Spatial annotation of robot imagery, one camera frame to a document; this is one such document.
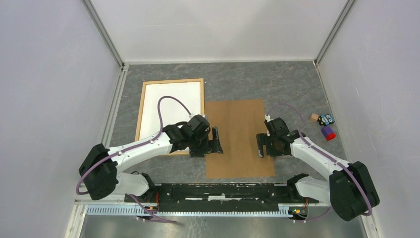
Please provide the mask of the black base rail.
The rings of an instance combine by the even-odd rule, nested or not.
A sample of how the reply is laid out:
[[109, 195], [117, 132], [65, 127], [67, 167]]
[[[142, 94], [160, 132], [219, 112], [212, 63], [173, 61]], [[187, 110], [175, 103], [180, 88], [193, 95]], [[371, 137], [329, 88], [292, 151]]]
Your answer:
[[276, 211], [279, 205], [298, 208], [319, 203], [285, 183], [162, 183], [137, 199], [126, 194], [124, 201], [140, 201], [161, 212]]

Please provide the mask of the brown backing board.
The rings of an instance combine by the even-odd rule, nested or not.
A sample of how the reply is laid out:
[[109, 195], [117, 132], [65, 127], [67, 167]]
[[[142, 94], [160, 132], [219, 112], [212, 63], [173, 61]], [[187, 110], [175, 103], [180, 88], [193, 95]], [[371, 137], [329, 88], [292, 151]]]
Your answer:
[[236, 179], [273, 177], [274, 161], [258, 156], [256, 135], [265, 133], [263, 100], [208, 101], [205, 113], [218, 128], [222, 154], [206, 155], [206, 177]]

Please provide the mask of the black blue toy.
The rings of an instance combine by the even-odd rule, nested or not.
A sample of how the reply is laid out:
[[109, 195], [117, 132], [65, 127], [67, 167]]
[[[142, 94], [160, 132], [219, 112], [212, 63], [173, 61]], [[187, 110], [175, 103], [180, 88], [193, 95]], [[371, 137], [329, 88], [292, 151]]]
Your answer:
[[330, 124], [334, 124], [335, 120], [332, 114], [325, 114], [325, 115], [320, 115], [317, 119], [317, 122], [320, 126], [328, 126]]

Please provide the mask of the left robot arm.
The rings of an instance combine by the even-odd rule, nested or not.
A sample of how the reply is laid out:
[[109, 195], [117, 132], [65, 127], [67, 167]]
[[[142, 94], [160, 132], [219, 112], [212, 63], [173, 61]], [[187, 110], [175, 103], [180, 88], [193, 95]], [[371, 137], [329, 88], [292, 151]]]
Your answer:
[[122, 190], [124, 194], [137, 195], [142, 201], [150, 202], [156, 189], [145, 175], [124, 175], [123, 172], [145, 160], [185, 149], [192, 158], [222, 154], [217, 127], [211, 127], [204, 116], [195, 115], [189, 121], [168, 124], [157, 133], [126, 145], [105, 148], [102, 143], [97, 144], [78, 170], [81, 179], [76, 193], [101, 200]]

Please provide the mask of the small wooden cube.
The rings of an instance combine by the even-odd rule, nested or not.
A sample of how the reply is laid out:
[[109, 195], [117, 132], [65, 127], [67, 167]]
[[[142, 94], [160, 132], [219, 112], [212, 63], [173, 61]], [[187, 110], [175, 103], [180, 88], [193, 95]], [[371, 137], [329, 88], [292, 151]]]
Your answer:
[[312, 122], [317, 122], [317, 121], [318, 121], [318, 118], [319, 118], [319, 115], [317, 115], [317, 114], [312, 114], [312, 115], [310, 116], [309, 120], [310, 120], [310, 121], [312, 121]]

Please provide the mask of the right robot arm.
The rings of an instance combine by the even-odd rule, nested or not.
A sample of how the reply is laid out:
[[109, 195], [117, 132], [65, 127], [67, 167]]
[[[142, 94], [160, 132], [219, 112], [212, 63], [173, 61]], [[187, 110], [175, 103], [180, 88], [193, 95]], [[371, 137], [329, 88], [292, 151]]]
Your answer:
[[369, 216], [380, 198], [365, 164], [349, 163], [318, 147], [299, 130], [290, 131], [282, 118], [265, 116], [266, 133], [257, 134], [258, 155], [293, 156], [316, 170], [323, 180], [299, 174], [287, 181], [292, 202], [312, 198], [330, 206], [343, 220]]

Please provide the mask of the red purple block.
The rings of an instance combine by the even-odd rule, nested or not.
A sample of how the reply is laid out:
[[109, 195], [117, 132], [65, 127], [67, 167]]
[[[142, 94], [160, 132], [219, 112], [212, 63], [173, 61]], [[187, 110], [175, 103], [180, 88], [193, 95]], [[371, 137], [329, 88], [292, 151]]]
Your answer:
[[321, 133], [322, 133], [322, 135], [324, 136], [324, 138], [327, 140], [327, 141], [330, 141], [330, 140], [332, 140], [332, 139], [334, 139], [335, 137], [336, 137], [336, 134], [335, 134], [335, 132], [333, 131], [333, 129], [330, 127], [330, 126], [328, 126], [328, 125], [326, 125], [326, 126], [323, 126], [322, 128], [321, 128]]

